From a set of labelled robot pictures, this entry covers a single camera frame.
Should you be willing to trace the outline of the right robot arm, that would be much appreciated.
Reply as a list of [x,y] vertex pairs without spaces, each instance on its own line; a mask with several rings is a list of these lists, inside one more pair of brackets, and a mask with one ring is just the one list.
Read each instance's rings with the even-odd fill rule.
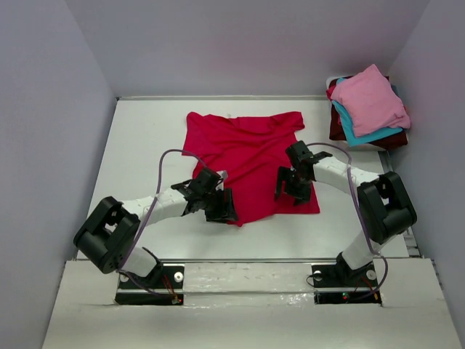
[[360,222],[361,232],[336,257],[333,265],[313,265],[307,282],[311,287],[356,287],[373,272],[373,260],[395,236],[417,221],[416,210],[396,172],[368,172],[342,162],[332,154],[313,153],[302,141],[286,149],[289,167],[279,167],[275,197],[286,194],[295,205],[310,202],[312,184],[320,182],[346,193]]

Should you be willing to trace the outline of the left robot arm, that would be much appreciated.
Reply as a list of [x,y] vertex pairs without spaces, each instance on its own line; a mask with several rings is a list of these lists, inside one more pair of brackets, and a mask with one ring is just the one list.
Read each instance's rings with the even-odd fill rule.
[[233,192],[225,188],[225,171],[202,168],[198,175],[154,196],[132,201],[102,199],[73,238],[74,246],[102,273],[124,274],[146,288],[163,275],[163,263],[137,247],[140,231],[169,218],[202,211],[208,222],[237,222]]

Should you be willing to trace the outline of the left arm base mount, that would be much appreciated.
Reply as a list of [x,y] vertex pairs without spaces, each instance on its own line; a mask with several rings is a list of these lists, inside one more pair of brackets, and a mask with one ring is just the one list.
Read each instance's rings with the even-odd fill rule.
[[121,274],[115,295],[118,305],[183,306],[185,265],[165,263],[154,280]]

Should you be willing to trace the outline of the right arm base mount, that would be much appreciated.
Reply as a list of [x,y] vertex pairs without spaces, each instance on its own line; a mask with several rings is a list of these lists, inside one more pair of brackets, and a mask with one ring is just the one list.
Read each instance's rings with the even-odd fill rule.
[[305,281],[315,290],[316,305],[382,304],[380,291],[374,292],[378,279],[373,263],[344,280],[335,265],[312,265]]

